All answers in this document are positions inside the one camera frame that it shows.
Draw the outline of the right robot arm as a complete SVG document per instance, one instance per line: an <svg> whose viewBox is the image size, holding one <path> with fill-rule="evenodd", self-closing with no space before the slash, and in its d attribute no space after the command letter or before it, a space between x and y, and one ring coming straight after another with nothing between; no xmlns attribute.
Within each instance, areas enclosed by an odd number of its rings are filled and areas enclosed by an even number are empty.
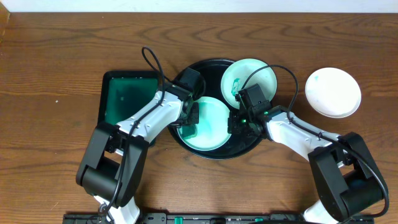
<svg viewBox="0 0 398 224"><path fill-rule="evenodd" d="M387 212L386 183L360 135L328 133L273 107L258 84L238 91L235 100L229 133L283 144L309 161L319 200L304 211L306 222L348 223Z"/></svg>

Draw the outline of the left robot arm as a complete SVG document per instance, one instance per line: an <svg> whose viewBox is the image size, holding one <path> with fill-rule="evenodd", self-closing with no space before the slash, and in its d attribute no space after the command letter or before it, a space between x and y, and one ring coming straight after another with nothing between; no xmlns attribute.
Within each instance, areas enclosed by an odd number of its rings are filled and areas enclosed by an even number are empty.
<svg viewBox="0 0 398 224"><path fill-rule="evenodd" d="M191 128L199 122L196 100L206 90L200 72L187 68L163 83L153 99L130 118L112 125L99 123L76 173L76 182L100 200L87 223L135 223L134 202L149 144L167 126Z"/></svg>

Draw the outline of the mint plate front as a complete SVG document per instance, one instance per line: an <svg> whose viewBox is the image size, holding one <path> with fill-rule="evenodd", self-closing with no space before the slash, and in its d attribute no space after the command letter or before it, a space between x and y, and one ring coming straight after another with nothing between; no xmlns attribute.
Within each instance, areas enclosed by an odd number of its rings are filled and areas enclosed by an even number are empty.
<svg viewBox="0 0 398 224"><path fill-rule="evenodd" d="M180 139L190 148L198 151L210 151L226 143L231 134L228 133L229 108L220 100L203 96L196 100L199 105L199 123L195 124L197 136Z"/></svg>

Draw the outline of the white plate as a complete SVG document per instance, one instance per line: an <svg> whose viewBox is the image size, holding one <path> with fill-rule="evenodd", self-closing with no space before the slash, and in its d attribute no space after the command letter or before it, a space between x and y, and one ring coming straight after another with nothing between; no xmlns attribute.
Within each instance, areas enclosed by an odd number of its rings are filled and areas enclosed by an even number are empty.
<svg viewBox="0 0 398 224"><path fill-rule="evenodd" d="M346 71L326 67L314 71L305 84L305 96L310 106L329 118L345 118L359 108L361 89Z"/></svg>

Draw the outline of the green sponge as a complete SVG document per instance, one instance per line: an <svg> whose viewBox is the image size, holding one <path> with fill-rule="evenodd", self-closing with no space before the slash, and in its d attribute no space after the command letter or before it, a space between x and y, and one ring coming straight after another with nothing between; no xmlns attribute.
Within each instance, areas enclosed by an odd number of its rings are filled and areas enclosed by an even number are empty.
<svg viewBox="0 0 398 224"><path fill-rule="evenodd" d="M197 136L196 125L182 126L178 129L178 133L182 139L190 139Z"/></svg>

